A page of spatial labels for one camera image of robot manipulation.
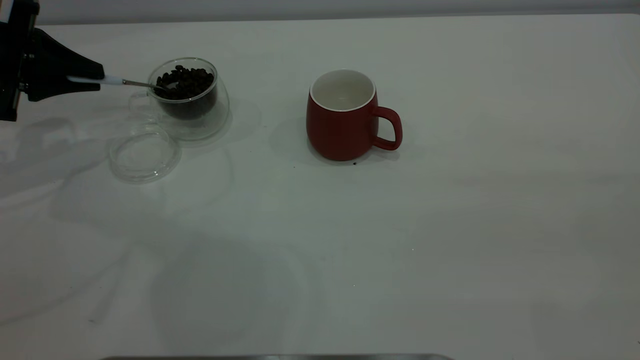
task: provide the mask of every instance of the white tabletop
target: white tabletop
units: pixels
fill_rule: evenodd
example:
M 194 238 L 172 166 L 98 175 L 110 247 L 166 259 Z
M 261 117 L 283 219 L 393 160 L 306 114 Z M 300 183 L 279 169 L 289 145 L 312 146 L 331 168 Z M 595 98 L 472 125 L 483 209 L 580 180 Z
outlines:
M 137 89 L 23 97 L 0 124 L 1 358 L 640 356 L 640 17 L 43 29 L 124 78 L 210 60 L 232 119 L 136 186 L 104 146 Z M 308 86 L 338 68 L 400 114 L 398 151 L 310 149 Z

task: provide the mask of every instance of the metal spoon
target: metal spoon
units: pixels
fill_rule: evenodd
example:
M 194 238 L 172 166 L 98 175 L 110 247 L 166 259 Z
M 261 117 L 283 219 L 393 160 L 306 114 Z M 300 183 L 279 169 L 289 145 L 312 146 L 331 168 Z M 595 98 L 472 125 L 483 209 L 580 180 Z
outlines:
M 105 75 L 104 79 L 87 79 L 87 78 L 78 78 L 76 76 L 67 76 L 67 79 L 75 83 L 144 86 L 147 88 L 154 88 L 158 90 L 167 91 L 167 88 L 162 86 L 157 86 L 157 85 L 147 84 L 147 83 L 139 83 L 137 81 L 117 78 L 111 75 Z

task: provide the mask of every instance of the coffee bean in glass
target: coffee bean in glass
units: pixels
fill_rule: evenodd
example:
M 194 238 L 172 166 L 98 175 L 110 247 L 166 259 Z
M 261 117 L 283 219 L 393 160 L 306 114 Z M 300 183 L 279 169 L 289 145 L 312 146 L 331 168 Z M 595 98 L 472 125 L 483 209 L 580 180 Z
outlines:
M 159 103 L 169 116 L 179 120 L 196 120 L 209 113 L 216 104 L 218 92 L 211 88 L 214 80 L 215 76 L 205 69 L 189 70 L 177 65 L 171 73 L 165 72 L 157 78 L 156 85 L 167 90 L 154 89 L 154 92 L 169 100 Z

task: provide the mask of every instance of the mug rim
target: mug rim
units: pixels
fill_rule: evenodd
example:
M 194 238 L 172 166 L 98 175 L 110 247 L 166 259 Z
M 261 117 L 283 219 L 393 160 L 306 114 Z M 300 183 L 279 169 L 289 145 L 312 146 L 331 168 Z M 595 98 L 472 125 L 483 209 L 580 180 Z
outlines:
M 195 57 L 177 58 L 177 59 L 169 60 L 169 61 L 166 61 L 166 62 L 162 63 L 160 66 L 158 66 L 155 69 L 151 70 L 151 74 L 149 74 L 149 80 L 147 82 L 150 83 L 150 84 L 153 83 L 154 79 L 152 79 L 152 78 L 154 77 L 154 73 L 156 71 L 158 71 L 160 68 L 162 68 L 164 66 L 167 66 L 167 65 L 169 65 L 171 63 L 175 63 L 175 62 L 181 61 L 181 60 L 198 60 L 198 61 L 202 61 L 202 62 L 206 63 L 208 66 L 211 66 L 211 69 L 213 69 L 213 76 L 214 76 L 213 82 L 211 83 L 211 85 L 206 90 L 204 90 L 202 93 L 198 94 L 197 96 L 189 97 L 187 99 L 178 99 L 178 100 L 165 99 L 164 97 L 158 96 L 156 94 L 156 92 L 153 91 L 152 88 L 147 89 L 147 93 L 149 95 L 151 95 L 153 98 L 155 98 L 158 101 L 166 102 L 168 104 L 182 104 L 184 102 L 197 100 L 197 99 L 207 95 L 214 87 L 216 87 L 216 84 L 218 83 L 218 70 L 216 69 L 216 67 L 212 63 L 208 62 L 205 59 L 195 58 Z
M 360 74 L 362 76 L 364 76 L 365 78 L 367 78 L 367 80 L 369 80 L 369 82 L 371 82 L 371 85 L 373 86 L 373 92 L 371 93 L 371 96 L 369 97 L 369 99 L 367 101 L 365 101 L 362 105 L 356 106 L 355 108 L 351 108 L 351 109 L 346 109 L 346 110 L 339 110 L 339 109 L 331 109 L 331 108 L 327 108 L 326 106 L 322 105 L 320 102 L 318 102 L 318 100 L 316 100 L 316 97 L 314 97 L 314 85 L 318 82 L 318 80 L 320 80 L 323 76 L 328 75 L 328 74 L 332 74 L 334 72 L 342 72 L 342 71 L 348 71 L 348 72 L 355 72 L 357 74 Z M 321 108 L 328 110 L 328 111 L 333 111 L 333 112 L 337 112 L 337 113 L 347 113 L 349 111 L 355 111 L 355 110 L 359 110 L 362 109 L 363 107 L 367 106 L 369 103 L 371 103 L 371 101 L 373 100 L 373 98 L 376 96 L 376 94 L 378 93 L 378 89 L 376 88 L 376 83 L 369 77 L 367 76 L 367 74 L 364 74 L 363 72 L 357 71 L 357 70 L 353 70 L 353 69 L 347 69 L 347 68 L 342 68 L 342 69 L 337 69 L 337 70 L 331 70 L 329 72 L 325 72 L 324 74 L 318 76 L 314 82 L 311 84 L 311 86 L 309 87 L 309 96 L 311 97 L 311 99 L 313 100 L 313 102 L 320 106 Z

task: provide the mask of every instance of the mug handle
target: mug handle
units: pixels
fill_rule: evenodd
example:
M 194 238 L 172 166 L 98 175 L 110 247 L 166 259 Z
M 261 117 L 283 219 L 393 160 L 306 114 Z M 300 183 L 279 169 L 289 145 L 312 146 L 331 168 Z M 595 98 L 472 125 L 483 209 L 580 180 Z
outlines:
M 135 115 L 146 117 L 149 121 L 153 121 L 156 118 L 156 116 L 151 112 L 143 111 L 142 108 L 144 107 L 144 105 L 136 104 L 138 100 L 142 98 L 148 98 L 148 97 L 149 97 L 149 94 L 146 91 L 139 91 L 131 95 L 129 98 L 129 111 L 131 111 Z
M 396 134 L 396 140 L 392 142 L 377 136 L 376 139 L 373 140 L 373 146 L 377 146 L 380 149 L 385 150 L 396 150 L 402 143 L 402 124 L 400 123 L 400 116 L 395 111 L 382 107 L 375 108 L 373 110 L 373 115 L 389 120 L 389 122 L 394 126 L 394 133 Z

